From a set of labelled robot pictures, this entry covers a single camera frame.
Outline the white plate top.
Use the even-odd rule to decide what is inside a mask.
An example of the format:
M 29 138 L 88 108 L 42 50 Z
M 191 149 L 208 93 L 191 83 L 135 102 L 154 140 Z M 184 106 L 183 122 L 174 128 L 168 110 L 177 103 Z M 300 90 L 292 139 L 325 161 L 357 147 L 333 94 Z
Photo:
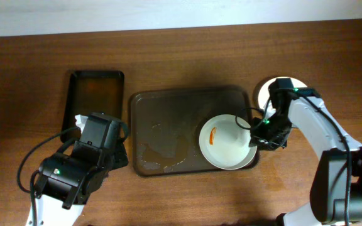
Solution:
M 294 87 L 297 88 L 304 88 L 307 87 L 307 85 L 305 83 L 303 83 L 301 80 L 293 78 L 293 77 L 274 77 L 274 78 L 269 78 L 268 80 L 266 80 L 262 85 L 260 85 L 260 89 L 258 91 L 257 94 L 257 104 L 258 107 L 262 110 L 265 109 L 266 106 L 266 102 L 268 100 L 268 98 L 270 97 L 268 88 L 270 86 L 271 83 L 273 83 L 276 79 L 278 78 L 289 78 L 292 81 L 292 84 Z

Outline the pale green plate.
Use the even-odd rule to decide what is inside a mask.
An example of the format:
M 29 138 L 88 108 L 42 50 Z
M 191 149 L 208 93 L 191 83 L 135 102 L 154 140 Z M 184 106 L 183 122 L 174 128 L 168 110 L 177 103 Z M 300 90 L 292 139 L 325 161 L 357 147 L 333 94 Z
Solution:
M 222 170 L 238 170 L 251 164 L 256 147 L 250 146 L 250 125 L 240 117 L 222 114 L 209 119 L 199 133 L 205 159 Z

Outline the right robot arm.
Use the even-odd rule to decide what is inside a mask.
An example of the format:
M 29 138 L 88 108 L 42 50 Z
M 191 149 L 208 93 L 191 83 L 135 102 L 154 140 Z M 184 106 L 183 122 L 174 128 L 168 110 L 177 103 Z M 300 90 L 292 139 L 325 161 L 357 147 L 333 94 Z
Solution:
M 262 118 L 253 119 L 251 146 L 286 148 L 298 129 L 319 159 L 309 202 L 281 213 L 275 225 L 351 225 L 362 222 L 362 144 L 333 118 L 317 91 L 295 87 L 290 77 L 264 84 L 268 99 Z

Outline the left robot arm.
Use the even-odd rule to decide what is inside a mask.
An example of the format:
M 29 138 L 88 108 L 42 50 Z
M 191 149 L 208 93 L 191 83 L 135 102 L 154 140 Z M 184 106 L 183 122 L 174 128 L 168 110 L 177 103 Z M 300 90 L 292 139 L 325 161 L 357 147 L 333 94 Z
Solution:
M 125 122 L 101 113 L 76 115 L 80 138 L 64 142 L 30 179 L 27 225 L 73 225 L 109 172 L 128 165 Z

